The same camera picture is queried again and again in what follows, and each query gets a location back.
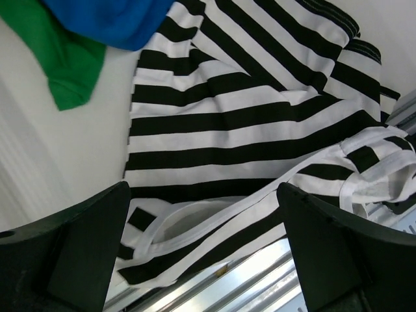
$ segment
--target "green cloth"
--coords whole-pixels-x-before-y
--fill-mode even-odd
[[[37,0],[0,0],[0,16],[32,50],[60,111],[90,99],[105,45],[65,30]]]

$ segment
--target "blue fabric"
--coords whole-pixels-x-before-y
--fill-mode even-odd
[[[164,20],[174,0],[42,0],[63,26],[95,41],[136,51]]]

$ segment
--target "black and white striped fabric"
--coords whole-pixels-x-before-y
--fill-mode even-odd
[[[380,123],[397,94],[358,34],[322,0],[174,3],[134,78],[116,262],[130,284],[166,286],[284,236],[281,182],[363,216],[415,191],[413,146]]]

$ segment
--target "green fabric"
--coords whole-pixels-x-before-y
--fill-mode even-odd
[[[103,67],[105,45],[65,30],[37,0],[0,0],[0,16],[32,50],[59,110],[90,99]]]

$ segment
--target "blue cloth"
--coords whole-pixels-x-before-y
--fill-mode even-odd
[[[139,50],[174,0],[42,0],[63,26],[108,46]]]

